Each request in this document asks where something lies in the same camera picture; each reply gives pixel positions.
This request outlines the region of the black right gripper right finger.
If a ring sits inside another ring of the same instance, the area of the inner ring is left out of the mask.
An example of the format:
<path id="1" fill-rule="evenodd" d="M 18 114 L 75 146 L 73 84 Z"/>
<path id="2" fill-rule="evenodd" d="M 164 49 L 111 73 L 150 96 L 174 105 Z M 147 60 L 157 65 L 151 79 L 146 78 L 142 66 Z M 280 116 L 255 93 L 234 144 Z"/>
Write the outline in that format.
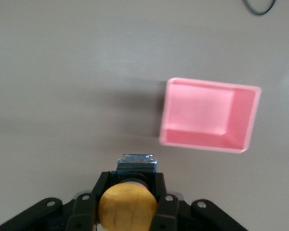
<path id="1" fill-rule="evenodd" d="M 207 199 L 188 204 L 166 190 L 162 173 L 149 174 L 149 187 L 158 199 L 151 231 L 245 231 L 246 228 Z"/>

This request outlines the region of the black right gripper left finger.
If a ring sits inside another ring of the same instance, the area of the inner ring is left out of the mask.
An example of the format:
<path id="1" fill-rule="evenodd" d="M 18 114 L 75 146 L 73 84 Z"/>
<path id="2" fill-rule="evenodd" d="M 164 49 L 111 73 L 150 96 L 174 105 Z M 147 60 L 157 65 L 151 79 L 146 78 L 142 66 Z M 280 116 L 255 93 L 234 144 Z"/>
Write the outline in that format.
<path id="1" fill-rule="evenodd" d="M 0 231 L 93 231 L 98 200 L 110 186 L 110 172 L 102 172 L 91 191 L 70 202 L 45 198 L 0 225 Z"/>

